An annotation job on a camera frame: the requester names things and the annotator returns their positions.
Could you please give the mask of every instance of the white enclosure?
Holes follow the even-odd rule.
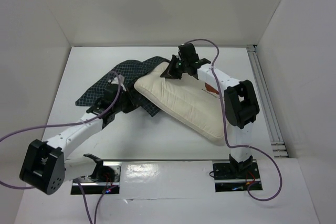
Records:
[[[46,0],[72,45],[257,44],[280,0]]]

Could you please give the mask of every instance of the white table surface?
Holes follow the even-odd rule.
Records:
[[[120,194],[104,196],[97,224],[318,224],[298,161],[283,158],[277,164],[284,185],[269,202],[242,191],[216,193],[209,161],[123,164]],[[271,161],[261,159],[258,165],[264,190],[252,194],[267,198],[277,191],[279,177]],[[15,224],[89,223],[82,196],[70,195],[70,189],[66,182],[50,196],[26,190]],[[92,217],[98,198],[87,195]]]
[[[213,60],[214,48],[196,48],[200,58]],[[74,122],[87,107],[75,106],[75,101],[118,63],[146,60],[153,56],[170,59],[177,47],[73,47],[55,98],[48,124]],[[245,48],[221,48],[216,67],[228,75],[249,79],[258,92]],[[252,145],[273,156],[262,106],[253,128]],[[229,140],[234,137],[228,128]],[[44,140],[61,132],[47,129]],[[228,159],[229,149],[216,146],[168,114],[160,111],[153,118],[142,108],[116,115],[103,131],[86,140],[72,157],[91,153],[104,159]],[[254,158],[264,158],[253,152]]]

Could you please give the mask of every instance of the dark fabric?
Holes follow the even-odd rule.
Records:
[[[142,96],[137,90],[134,89],[134,83],[142,76],[145,76],[163,62],[169,62],[159,56],[150,58],[144,62],[138,60],[126,60],[116,65],[112,70],[124,76],[124,86],[130,92],[132,97],[137,100],[138,104],[143,107],[151,116],[155,116],[160,109],[155,106],[146,97]],[[96,99],[104,94],[104,89],[108,80],[113,80],[114,74],[108,72],[93,86],[91,86],[77,101],[76,106],[92,106]]]

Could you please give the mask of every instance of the cable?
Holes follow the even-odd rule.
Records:
[[[85,197],[84,189],[83,189],[83,187],[82,187],[82,185],[80,184],[80,181],[79,181],[78,179],[74,179],[74,182],[76,182],[76,183],[78,184],[78,186],[79,186],[79,190],[81,191],[82,196],[83,196],[83,201],[84,201],[84,206],[85,206],[86,214],[87,214],[87,216],[88,216],[88,218],[89,218],[89,222],[90,222],[90,224],[93,224],[92,219],[91,219],[91,216],[90,216],[89,208],[88,208],[88,203],[87,203],[87,201],[86,201],[86,197]]]
[[[111,177],[108,174],[106,174],[106,173],[104,173],[104,177],[107,178],[107,181],[106,181],[107,182],[106,183],[106,189],[107,189],[108,181],[110,181],[110,184],[112,186],[112,180],[111,180]]]
[[[95,119],[99,119],[101,118],[103,115],[105,115],[113,106],[114,104],[117,102],[117,99],[119,97],[119,94],[120,94],[120,90],[121,90],[121,80],[120,80],[120,77],[119,75],[115,72],[115,71],[111,71],[111,73],[113,73],[117,79],[118,79],[118,91],[117,91],[117,95],[115,96],[115,99],[113,100],[113,102],[111,103],[111,105],[106,109],[104,110],[101,114],[89,119],[89,120],[86,120],[84,122],[76,122],[76,123],[63,123],[63,124],[51,124],[51,125],[40,125],[40,126],[34,126],[34,127],[29,127],[29,128],[25,128],[25,129],[21,129],[21,130],[18,130],[18,131],[14,131],[14,132],[11,132],[3,137],[0,138],[0,143],[5,140],[6,138],[10,137],[10,136],[13,136],[13,135],[16,135],[18,133],[22,133],[22,132],[26,132],[26,131],[32,131],[32,130],[36,130],[36,129],[46,129],[46,128],[56,128],[56,127],[65,127],[65,126],[76,126],[76,125],[81,125],[83,123],[89,123],[89,122],[92,122],[93,120]],[[17,190],[26,190],[26,189],[33,189],[34,186],[28,186],[28,187],[22,187],[22,186],[12,186],[12,185],[9,185],[3,181],[0,180],[0,185],[2,186],[5,186],[5,187],[8,187],[8,188],[11,188],[11,189],[17,189]]]
[[[187,42],[185,42],[185,44],[187,43],[191,43],[191,42],[194,42],[194,41],[206,41],[210,44],[212,44],[216,49],[217,49],[217,54],[216,54],[216,57],[215,59],[213,60],[212,64],[211,64],[211,72],[216,80],[216,84],[217,84],[217,88],[218,88],[218,92],[219,92],[219,101],[220,101],[220,107],[222,108],[222,117],[223,117],[223,126],[224,126],[224,139],[225,139],[225,143],[227,145],[227,147],[229,147],[230,149],[234,149],[234,148],[250,148],[252,150],[256,150],[262,154],[264,154],[266,157],[268,157],[272,162],[273,164],[275,165],[275,168],[277,169],[277,172],[279,174],[279,178],[280,178],[280,185],[279,185],[279,189],[278,191],[271,197],[269,198],[266,198],[266,199],[260,199],[260,198],[257,198],[255,196],[253,196],[250,192],[250,187],[254,184],[254,183],[257,183],[257,182],[254,182],[254,183],[251,183],[248,187],[247,187],[247,192],[249,194],[249,196],[251,196],[252,199],[255,199],[255,200],[258,200],[258,201],[269,201],[269,200],[272,200],[274,198],[276,198],[279,193],[281,192],[281,189],[282,189],[282,174],[281,174],[281,171],[279,169],[279,166],[277,165],[277,163],[275,162],[275,160],[270,156],[268,155],[266,152],[262,151],[261,149],[258,149],[258,148],[255,148],[253,146],[250,146],[250,145],[245,145],[245,144],[239,144],[239,145],[230,145],[228,139],[227,139],[227,130],[226,130],[226,120],[225,120],[225,106],[224,106],[224,102],[223,102],[223,95],[222,95],[222,89],[221,89],[221,85],[219,83],[219,80],[218,80],[218,77],[215,73],[215,70],[214,70],[214,64],[219,56],[219,47],[213,43],[211,40],[208,40],[208,39],[193,39],[193,40],[189,40]]]
[[[107,190],[107,186],[108,186],[108,184],[109,184],[109,178],[108,178],[108,177],[106,177],[106,178],[107,178],[107,179],[106,179],[106,185],[105,185],[103,191]]]
[[[250,175],[252,176],[252,178],[253,178],[253,181],[251,181],[251,182],[247,182],[247,177],[248,177],[248,175],[247,174],[249,174],[250,173]],[[246,184],[245,184],[245,186],[247,186],[247,185],[249,185],[249,184],[251,184],[251,183],[253,183],[254,184],[254,181],[256,181],[256,177],[253,175],[253,173],[252,172],[250,172],[250,171],[247,171],[247,173],[246,173],[246,179],[245,179],[245,182],[246,182]]]
[[[95,213],[94,213],[94,222],[93,222],[93,224],[96,224],[96,219],[97,219],[97,212],[98,212],[98,206],[99,206],[99,203],[100,203],[100,201],[102,200],[102,198],[104,197],[104,195],[106,194],[106,192],[107,191],[109,191],[109,190],[111,190],[111,189],[113,189],[113,188],[115,188],[115,187],[117,187],[117,186],[112,186],[111,185],[111,187],[109,187],[107,190],[105,190],[105,191],[103,191],[103,193],[100,195],[100,197],[99,197],[99,199],[98,199],[98,201],[97,201],[97,204],[96,204],[96,208],[95,208]]]
[[[88,203],[87,203],[87,201],[86,201],[86,196],[85,196],[84,189],[83,189],[83,187],[82,187],[82,185],[81,185],[81,183],[80,183],[80,181],[79,181],[78,179],[74,179],[73,182],[75,182],[75,183],[78,184],[79,190],[80,190],[81,193],[82,193],[83,201],[84,201],[84,206],[85,206],[85,211],[86,211],[86,214],[87,214],[87,216],[88,216],[88,219],[89,219],[90,224],[96,224],[96,221],[97,221],[97,212],[98,212],[98,206],[99,206],[99,203],[101,202],[102,198],[104,197],[104,195],[106,194],[106,192],[107,192],[108,190],[111,190],[111,189],[113,189],[113,188],[115,188],[115,187],[117,187],[117,186],[111,186],[111,187],[109,187],[107,190],[104,190],[104,191],[102,192],[101,196],[99,197],[99,199],[98,199],[98,201],[97,201],[96,208],[95,208],[95,213],[94,213],[94,216],[95,216],[95,217],[94,217],[94,221],[92,222],[91,214],[90,214],[90,211],[89,211]]]

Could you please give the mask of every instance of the red stain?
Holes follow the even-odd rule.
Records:
[[[212,93],[215,93],[215,94],[219,94],[219,92],[218,92],[216,89],[214,89],[212,86],[210,86],[210,85],[207,84],[207,83],[205,83],[205,88],[206,88],[206,90],[209,91],[209,92],[212,92]]]

